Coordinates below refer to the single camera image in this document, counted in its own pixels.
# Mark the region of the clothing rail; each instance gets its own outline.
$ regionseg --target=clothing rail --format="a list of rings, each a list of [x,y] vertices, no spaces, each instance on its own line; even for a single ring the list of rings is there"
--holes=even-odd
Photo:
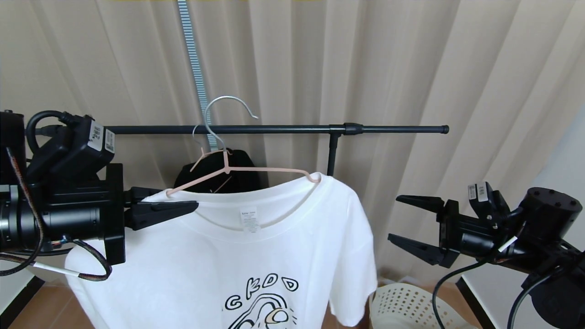
[[[107,126],[117,135],[190,135],[194,126]],[[239,125],[211,126],[217,134],[251,133],[328,133],[329,157],[327,175],[333,176],[339,137],[360,135],[362,133],[448,133],[449,126],[364,126],[345,123],[343,125]],[[196,134],[208,134],[205,126],[195,129]]]

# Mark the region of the white barcode sticker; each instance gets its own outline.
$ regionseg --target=white barcode sticker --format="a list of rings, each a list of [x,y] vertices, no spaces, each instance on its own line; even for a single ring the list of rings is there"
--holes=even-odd
[[[106,150],[112,152],[112,153],[116,153],[116,147],[115,147],[115,134],[113,132],[111,132],[110,130],[106,129]]]
[[[469,200],[475,200],[475,198],[477,198],[475,184],[471,184],[467,187],[467,193],[469,194]]]
[[[485,181],[477,185],[477,201],[487,201],[487,186]]]
[[[244,232],[256,233],[260,230],[260,223],[258,222],[258,210],[256,207],[240,208],[240,218],[242,219]]]
[[[96,151],[101,151],[104,144],[103,139],[104,126],[95,122],[95,120],[92,120],[90,126],[90,137],[89,141],[87,142],[87,146],[91,147]]]

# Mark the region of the black garment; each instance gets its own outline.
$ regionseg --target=black garment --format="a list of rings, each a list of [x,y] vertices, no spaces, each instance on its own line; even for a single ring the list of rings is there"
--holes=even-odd
[[[228,149],[231,155],[228,154],[228,162],[233,167],[254,167],[254,163],[250,156],[242,150]],[[217,152],[201,159],[197,167],[193,169],[193,163],[183,167],[174,187],[179,187],[197,178],[211,174],[223,168],[223,153]],[[185,191],[197,193],[237,193],[261,190],[264,187],[260,184],[260,176],[258,172],[231,172],[229,174],[219,174],[199,184],[193,185]]]

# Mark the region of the t-shirt sleeve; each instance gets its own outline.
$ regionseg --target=t-shirt sleeve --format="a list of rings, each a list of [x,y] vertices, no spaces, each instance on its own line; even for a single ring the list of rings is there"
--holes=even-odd
[[[364,316],[368,296],[376,290],[373,236],[357,195],[347,205],[347,227],[329,295],[331,313],[348,327]]]

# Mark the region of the white wall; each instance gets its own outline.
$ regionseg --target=white wall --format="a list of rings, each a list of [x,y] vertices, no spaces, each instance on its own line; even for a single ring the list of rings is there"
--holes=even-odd
[[[565,133],[551,154],[546,167],[532,183],[532,186],[548,187],[566,193],[585,204],[585,106],[581,109],[571,127]],[[585,249],[585,211],[581,212],[565,240]],[[463,275],[476,297],[484,306],[492,322],[499,329],[505,329],[508,314],[514,299],[521,291],[520,284],[526,274],[496,265],[486,265]],[[536,313],[530,298],[521,305],[515,321],[515,328],[553,328]]]
[[[0,270],[11,269],[16,265],[16,263],[0,261]],[[27,269],[12,275],[0,276],[0,313],[4,312],[14,297],[18,295],[32,278],[32,273]]]

